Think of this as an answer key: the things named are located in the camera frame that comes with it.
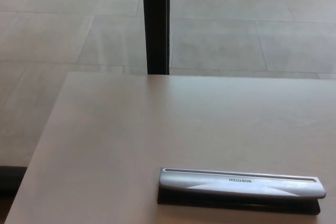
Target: bostitch logo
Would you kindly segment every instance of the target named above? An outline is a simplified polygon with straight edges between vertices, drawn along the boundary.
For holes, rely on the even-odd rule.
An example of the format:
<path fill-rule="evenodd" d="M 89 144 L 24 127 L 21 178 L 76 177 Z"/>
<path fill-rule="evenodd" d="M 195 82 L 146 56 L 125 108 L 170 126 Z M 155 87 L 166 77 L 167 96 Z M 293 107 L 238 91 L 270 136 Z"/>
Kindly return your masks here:
<path fill-rule="evenodd" d="M 229 181 L 232 181 L 232 182 L 252 183 L 252 181 L 249 180 L 249 179 L 235 179 L 235 178 L 230 178 Z"/>

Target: tiled floor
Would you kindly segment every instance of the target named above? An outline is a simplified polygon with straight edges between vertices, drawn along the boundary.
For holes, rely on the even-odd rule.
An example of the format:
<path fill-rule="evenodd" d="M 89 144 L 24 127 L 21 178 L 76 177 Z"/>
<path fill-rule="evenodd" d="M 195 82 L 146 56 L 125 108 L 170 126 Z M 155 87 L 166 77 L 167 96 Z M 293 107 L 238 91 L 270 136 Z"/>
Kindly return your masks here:
<path fill-rule="evenodd" d="M 336 79 L 336 0 L 171 0 L 171 74 Z M 0 165 L 27 165 L 68 71 L 146 73 L 142 0 L 0 0 Z"/>

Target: black base of hole punch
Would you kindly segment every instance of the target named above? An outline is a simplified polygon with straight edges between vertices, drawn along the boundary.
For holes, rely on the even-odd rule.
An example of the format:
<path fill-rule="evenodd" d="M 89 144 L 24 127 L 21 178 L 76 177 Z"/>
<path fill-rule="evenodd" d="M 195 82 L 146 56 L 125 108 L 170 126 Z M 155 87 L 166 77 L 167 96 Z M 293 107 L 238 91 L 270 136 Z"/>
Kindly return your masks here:
<path fill-rule="evenodd" d="M 320 213 L 320 205 L 317 199 L 229 196 L 171 190 L 160 186 L 157 203 L 163 205 L 283 212 L 303 215 L 318 215 Z"/>

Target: white table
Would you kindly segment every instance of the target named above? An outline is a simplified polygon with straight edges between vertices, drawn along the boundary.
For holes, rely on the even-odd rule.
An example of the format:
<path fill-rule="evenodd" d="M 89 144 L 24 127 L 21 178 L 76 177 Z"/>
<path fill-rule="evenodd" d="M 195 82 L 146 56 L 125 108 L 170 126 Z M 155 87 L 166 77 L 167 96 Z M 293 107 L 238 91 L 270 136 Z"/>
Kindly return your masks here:
<path fill-rule="evenodd" d="M 318 176 L 317 217 L 158 206 L 161 166 Z M 335 223 L 336 82 L 71 73 L 6 224 Z"/>

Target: tabletop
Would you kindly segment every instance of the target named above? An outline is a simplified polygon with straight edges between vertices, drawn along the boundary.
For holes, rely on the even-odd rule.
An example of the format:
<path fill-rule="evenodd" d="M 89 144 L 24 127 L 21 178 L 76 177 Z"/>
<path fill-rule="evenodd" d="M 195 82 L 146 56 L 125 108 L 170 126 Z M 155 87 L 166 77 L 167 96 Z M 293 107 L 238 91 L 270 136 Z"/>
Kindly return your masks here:
<path fill-rule="evenodd" d="M 6 224 L 334 223 L 336 82 L 71 73 Z M 317 217 L 156 204 L 160 167 L 317 176 Z"/>

